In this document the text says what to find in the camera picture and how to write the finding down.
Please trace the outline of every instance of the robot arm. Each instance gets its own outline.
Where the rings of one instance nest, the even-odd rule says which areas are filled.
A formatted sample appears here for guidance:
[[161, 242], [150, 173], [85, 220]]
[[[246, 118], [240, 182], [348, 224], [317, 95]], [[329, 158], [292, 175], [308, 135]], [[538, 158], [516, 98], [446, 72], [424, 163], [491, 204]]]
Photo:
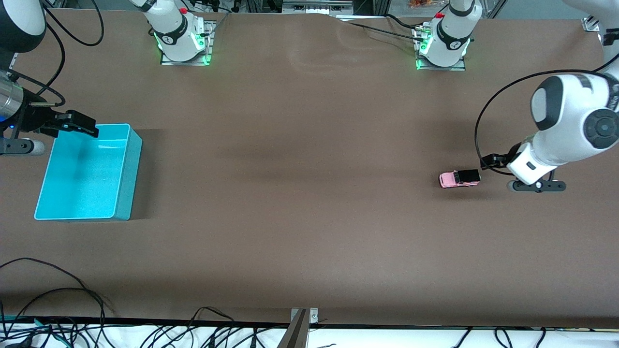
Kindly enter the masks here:
[[[619, 53], [613, 34], [619, 28], [619, 0], [564, 0], [599, 20], [608, 62]], [[531, 98], [538, 132], [526, 138], [507, 168], [523, 183], [534, 184], [560, 165], [586, 159], [619, 139], [619, 60], [601, 72], [557, 75], [542, 82]]]
[[[39, 0], [0, 0], [0, 50], [11, 55], [32, 51], [45, 36], [45, 28]], [[8, 67], [0, 67], [0, 155], [43, 153], [42, 142], [20, 139], [20, 132], [57, 137], [62, 130], [98, 136], [95, 120], [74, 110], [65, 113], [52, 110], [53, 104], [16, 82], [19, 75]], [[7, 129], [11, 130], [11, 136], [5, 138]]]
[[420, 54], [436, 66], [455, 65], [464, 56], [481, 16], [479, 0], [451, 0], [445, 16], [430, 21], [432, 37]]
[[183, 62], [204, 51], [204, 19], [187, 11], [181, 13], [174, 0], [130, 0], [140, 9], [155, 31], [163, 53], [173, 61]]

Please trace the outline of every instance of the blue container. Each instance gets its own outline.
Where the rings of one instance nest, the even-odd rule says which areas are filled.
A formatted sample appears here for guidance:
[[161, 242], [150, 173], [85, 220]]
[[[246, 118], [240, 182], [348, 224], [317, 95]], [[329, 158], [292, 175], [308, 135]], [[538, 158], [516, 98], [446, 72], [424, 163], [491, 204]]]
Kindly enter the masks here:
[[58, 134], [35, 219], [129, 220], [142, 139], [126, 123], [97, 128], [98, 138], [76, 132]]

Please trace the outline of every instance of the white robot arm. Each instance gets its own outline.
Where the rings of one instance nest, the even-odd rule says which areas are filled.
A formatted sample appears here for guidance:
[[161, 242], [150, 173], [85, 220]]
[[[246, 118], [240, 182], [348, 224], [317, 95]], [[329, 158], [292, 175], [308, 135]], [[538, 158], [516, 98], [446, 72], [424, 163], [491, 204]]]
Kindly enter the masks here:
[[183, 62], [204, 51], [204, 19], [176, 6], [174, 0], [130, 0], [140, 9], [155, 31], [163, 53], [173, 61]]
[[[619, 0], [564, 0], [599, 20], [604, 58], [619, 54]], [[619, 60], [591, 74], [556, 75], [537, 88], [531, 114], [539, 131], [526, 138], [507, 168], [532, 185], [560, 165], [604, 152], [619, 139]]]
[[432, 36], [419, 53], [436, 66], [455, 65], [466, 52], [470, 34], [481, 17], [479, 0], [451, 0], [445, 16], [430, 21]]

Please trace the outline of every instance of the pink toy car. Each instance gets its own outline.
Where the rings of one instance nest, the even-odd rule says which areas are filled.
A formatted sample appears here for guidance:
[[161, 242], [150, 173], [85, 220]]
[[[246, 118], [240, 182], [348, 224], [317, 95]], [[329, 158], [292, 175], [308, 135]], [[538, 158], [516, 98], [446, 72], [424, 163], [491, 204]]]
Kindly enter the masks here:
[[441, 183], [442, 188], [468, 187], [479, 184], [481, 179], [477, 169], [454, 170], [441, 174], [438, 177], [438, 182]]

